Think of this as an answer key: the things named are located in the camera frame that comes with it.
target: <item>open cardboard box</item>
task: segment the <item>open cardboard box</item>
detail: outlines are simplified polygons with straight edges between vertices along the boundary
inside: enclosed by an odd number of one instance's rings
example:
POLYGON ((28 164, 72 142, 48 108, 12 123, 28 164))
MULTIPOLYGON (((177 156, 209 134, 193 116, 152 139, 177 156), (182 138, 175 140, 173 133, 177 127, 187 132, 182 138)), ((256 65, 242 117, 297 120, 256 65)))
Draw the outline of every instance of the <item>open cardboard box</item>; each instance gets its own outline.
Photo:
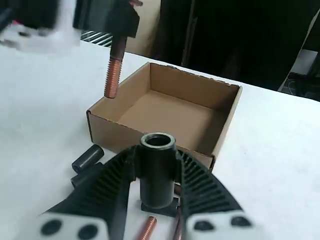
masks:
POLYGON ((177 147, 212 168, 242 88, 171 66, 147 63, 123 81, 115 99, 87 111, 91 140, 115 153, 164 132, 177 147))

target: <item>copper screw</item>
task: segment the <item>copper screw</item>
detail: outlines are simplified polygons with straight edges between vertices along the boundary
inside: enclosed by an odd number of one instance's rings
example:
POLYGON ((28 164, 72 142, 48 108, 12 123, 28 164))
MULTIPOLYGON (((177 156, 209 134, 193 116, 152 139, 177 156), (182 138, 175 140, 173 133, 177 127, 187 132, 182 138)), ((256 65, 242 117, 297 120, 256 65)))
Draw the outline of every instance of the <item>copper screw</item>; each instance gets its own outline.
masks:
POLYGON ((174 184, 174 193, 177 194, 178 196, 181 195, 181 186, 178 184, 174 184))
POLYGON ((127 38, 113 36, 108 72, 105 80, 104 96, 114 99, 117 95, 119 78, 126 49, 127 38))
POLYGON ((148 217, 142 229, 142 232, 140 233, 137 240, 148 240, 152 232, 154 231, 156 224, 157 224, 157 219, 154 216, 148 217))
POLYGON ((178 207, 178 214, 176 216, 176 228, 174 231, 173 239, 172 240, 181 240, 182 239, 182 229, 181 229, 181 209, 178 207))

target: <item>black cylinder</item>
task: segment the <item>black cylinder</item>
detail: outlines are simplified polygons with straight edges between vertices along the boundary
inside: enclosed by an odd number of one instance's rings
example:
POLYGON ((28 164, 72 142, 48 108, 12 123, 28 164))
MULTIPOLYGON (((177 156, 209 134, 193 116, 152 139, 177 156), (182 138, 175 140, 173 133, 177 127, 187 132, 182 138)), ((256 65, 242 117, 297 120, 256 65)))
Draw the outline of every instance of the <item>black cylinder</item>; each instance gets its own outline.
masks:
POLYGON ((165 208, 174 199, 176 140, 157 132, 144 135, 140 144, 141 201, 149 208, 165 208))
POLYGON ((98 162, 97 164, 93 165, 90 168, 87 168, 85 171, 79 173, 78 175, 71 178, 71 183, 74 188, 78 187, 86 180, 90 179, 91 177, 96 176, 103 168, 103 164, 98 162))
POLYGON ((79 174, 85 169, 90 168, 105 155, 104 150, 98 145, 92 145, 77 160, 72 163, 73 170, 79 174))

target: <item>metal grille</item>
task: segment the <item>metal grille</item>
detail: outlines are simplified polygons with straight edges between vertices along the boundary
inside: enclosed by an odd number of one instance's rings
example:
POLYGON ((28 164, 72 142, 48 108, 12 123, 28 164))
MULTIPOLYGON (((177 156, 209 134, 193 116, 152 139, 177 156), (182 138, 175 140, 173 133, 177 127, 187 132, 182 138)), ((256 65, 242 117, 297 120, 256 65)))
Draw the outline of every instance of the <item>metal grille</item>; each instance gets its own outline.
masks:
POLYGON ((81 40, 97 44, 103 47, 109 47, 112 43, 112 35, 110 33, 102 33, 96 31, 83 31, 81 33, 81 40))

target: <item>white robot part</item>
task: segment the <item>white robot part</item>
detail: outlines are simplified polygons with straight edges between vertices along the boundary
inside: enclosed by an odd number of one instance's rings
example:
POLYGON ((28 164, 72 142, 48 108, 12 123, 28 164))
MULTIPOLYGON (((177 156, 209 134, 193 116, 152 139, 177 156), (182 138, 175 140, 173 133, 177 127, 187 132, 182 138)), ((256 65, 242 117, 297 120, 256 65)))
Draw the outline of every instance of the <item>white robot part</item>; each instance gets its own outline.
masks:
POLYGON ((240 210, 195 214, 186 222, 187 240, 267 240, 263 229, 240 210))
POLYGON ((109 240, 100 218, 45 212, 26 225, 15 240, 109 240))
POLYGON ((0 34, 0 43, 24 52, 61 53, 80 43, 81 30, 73 27, 77 0, 61 0, 53 29, 32 29, 19 23, 0 34))

